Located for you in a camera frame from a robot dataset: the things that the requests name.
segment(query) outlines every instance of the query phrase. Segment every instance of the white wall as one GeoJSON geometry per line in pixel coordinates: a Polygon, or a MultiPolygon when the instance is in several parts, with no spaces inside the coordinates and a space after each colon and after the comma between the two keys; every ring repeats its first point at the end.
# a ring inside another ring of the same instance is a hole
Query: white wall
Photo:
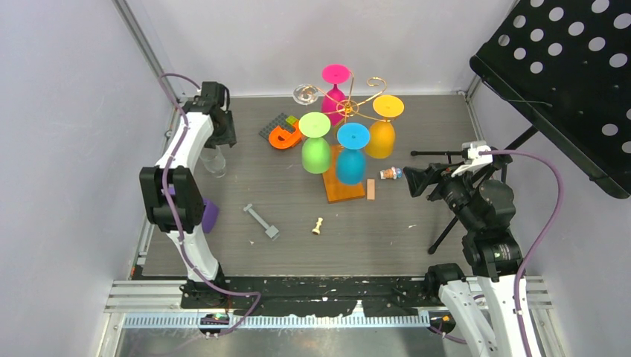
{"type": "MultiPolygon", "coordinates": [[[[485,139],[495,147],[505,147],[530,126],[486,87],[475,94],[474,107],[485,139]]],[[[541,134],[520,149],[550,158],[566,183],[565,204],[528,272],[545,278],[567,356],[628,356],[631,200],[608,196],[541,134]]],[[[513,160],[507,179],[517,208],[512,229],[526,249],[552,213],[557,184],[543,164],[513,160]]]]}
{"type": "Polygon", "coordinates": [[[0,346],[89,356],[170,117],[110,1],[0,1],[0,346]]]}
{"type": "Polygon", "coordinates": [[[353,70],[358,93],[372,93],[363,83],[375,76],[395,94],[466,89],[469,58],[512,2],[129,0],[166,68],[219,80],[235,95],[325,86],[320,73],[331,63],[353,70]]]}

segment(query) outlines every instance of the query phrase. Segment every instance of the orange toy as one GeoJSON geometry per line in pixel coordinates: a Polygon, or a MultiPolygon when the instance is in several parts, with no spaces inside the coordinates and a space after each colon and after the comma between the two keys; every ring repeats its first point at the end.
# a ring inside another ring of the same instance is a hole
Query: orange toy
{"type": "Polygon", "coordinates": [[[289,149],[296,146],[302,139],[302,134],[298,128],[299,121],[294,122],[294,132],[288,132],[280,126],[276,126],[272,132],[269,133],[269,143],[276,149],[289,149]]]}

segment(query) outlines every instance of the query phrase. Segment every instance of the black perforated panel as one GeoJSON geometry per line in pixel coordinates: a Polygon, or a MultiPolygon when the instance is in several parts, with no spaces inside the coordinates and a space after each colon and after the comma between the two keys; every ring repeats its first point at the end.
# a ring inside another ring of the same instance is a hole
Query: black perforated panel
{"type": "Polygon", "coordinates": [[[521,0],[470,65],[609,195],[629,197],[630,0],[521,0]]]}

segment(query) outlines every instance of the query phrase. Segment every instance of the wooden table surface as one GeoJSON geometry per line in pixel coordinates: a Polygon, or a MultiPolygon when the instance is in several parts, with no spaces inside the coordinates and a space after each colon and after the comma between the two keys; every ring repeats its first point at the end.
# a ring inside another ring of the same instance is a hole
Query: wooden table surface
{"type": "MultiPolygon", "coordinates": [[[[462,96],[402,96],[405,112],[394,122],[397,142],[383,160],[367,157],[367,179],[376,179],[376,199],[327,203],[321,175],[301,166],[301,144],[285,151],[272,148],[258,132],[281,112],[297,118],[313,106],[291,97],[237,98],[231,109],[237,145],[222,148],[227,173],[214,178],[199,162],[195,179],[202,195],[220,208],[206,240],[228,276],[234,275],[418,275],[438,263],[470,268],[462,254],[465,230],[457,224],[436,254],[427,248],[453,217],[444,202],[410,197],[405,178],[380,180],[386,168],[427,167],[441,157],[412,158],[412,150],[459,150],[474,141],[473,126],[462,96]],[[243,208],[253,208],[281,235],[274,242],[243,208]],[[318,217],[321,235],[311,230],[318,217]]],[[[370,104],[362,113],[375,115],[370,104]]],[[[353,117],[371,125],[370,120],[353,117]]],[[[329,143],[336,143],[330,135],[329,143]]],[[[175,245],[153,232],[144,275],[179,275],[186,270],[175,245]]]]}

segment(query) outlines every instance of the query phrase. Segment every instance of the clear glass cup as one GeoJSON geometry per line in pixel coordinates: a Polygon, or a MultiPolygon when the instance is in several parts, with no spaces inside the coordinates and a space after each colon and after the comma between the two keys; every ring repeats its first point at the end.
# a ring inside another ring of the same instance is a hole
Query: clear glass cup
{"type": "Polygon", "coordinates": [[[219,147],[216,149],[203,148],[199,154],[199,159],[202,160],[204,167],[212,176],[219,178],[225,175],[225,158],[219,147]]]}

